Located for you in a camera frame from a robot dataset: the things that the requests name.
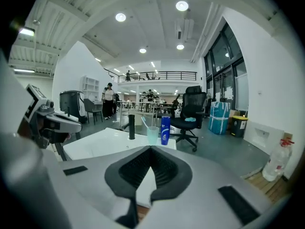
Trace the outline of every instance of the white shirt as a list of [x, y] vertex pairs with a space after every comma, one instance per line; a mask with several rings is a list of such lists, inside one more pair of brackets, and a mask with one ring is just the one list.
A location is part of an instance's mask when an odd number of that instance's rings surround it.
[[103, 93], [105, 94], [105, 100], [107, 100], [107, 101], [113, 100], [113, 90], [107, 89], [107, 90], [104, 90]]

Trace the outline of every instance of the blue bottle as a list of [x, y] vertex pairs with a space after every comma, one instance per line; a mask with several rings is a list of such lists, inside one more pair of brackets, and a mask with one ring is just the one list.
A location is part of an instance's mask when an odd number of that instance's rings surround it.
[[162, 116], [161, 119], [161, 144], [167, 145], [170, 137], [171, 118], [169, 116]]

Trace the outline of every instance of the office chair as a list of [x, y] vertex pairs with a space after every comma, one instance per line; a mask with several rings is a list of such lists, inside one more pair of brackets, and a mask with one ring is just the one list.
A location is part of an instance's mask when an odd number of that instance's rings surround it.
[[[201, 112], [204, 101], [206, 98], [206, 93], [201, 92], [198, 88], [188, 87], [186, 89], [186, 93], [183, 94], [183, 103], [182, 109], [180, 113], [180, 118], [171, 118], [171, 125], [181, 129], [180, 134], [170, 134], [172, 136], [178, 136], [179, 138], [176, 140], [179, 141], [185, 139], [190, 144], [194, 146], [193, 152], [197, 151], [197, 144], [195, 144], [191, 138], [195, 138], [196, 142], [198, 142], [198, 137], [192, 132], [193, 129], [201, 129], [203, 115]], [[185, 121], [186, 118], [193, 117], [196, 119], [195, 122]], [[187, 135], [186, 131], [190, 131], [192, 135]]]
[[96, 105], [92, 101], [90, 101], [90, 99], [88, 99], [88, 98], [84, 99], [84, 105], [85, 105], [85, 111], [87, 112], [87, 117], [88, 117], [88, 123], [89, 124], [90, 124], [90, 122], [89, 122], [89, 113], [93, 114], [94, 124], [95, 124], [95, 119], [97, 121], [96, 113], [100, 113], [101, 114], [101, 120], [103, 122], [102, 109], [100, 109], [100, 108], [96, 109]]

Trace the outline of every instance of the black trash can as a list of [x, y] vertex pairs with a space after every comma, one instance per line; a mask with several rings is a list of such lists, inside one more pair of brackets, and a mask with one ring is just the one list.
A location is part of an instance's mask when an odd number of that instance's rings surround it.
[[248, 118], [234, 115], [232, 119], [231, 134], [235, 137], [243, 137]]

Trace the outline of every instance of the plastic cup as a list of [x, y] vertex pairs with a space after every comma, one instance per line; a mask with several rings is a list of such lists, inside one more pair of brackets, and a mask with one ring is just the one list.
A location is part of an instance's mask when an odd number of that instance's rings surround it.
[[156, 126], [150, 126], [147, 128], [148, 144], [150, 146], [156, 145], [159, 136], [159, 128]]

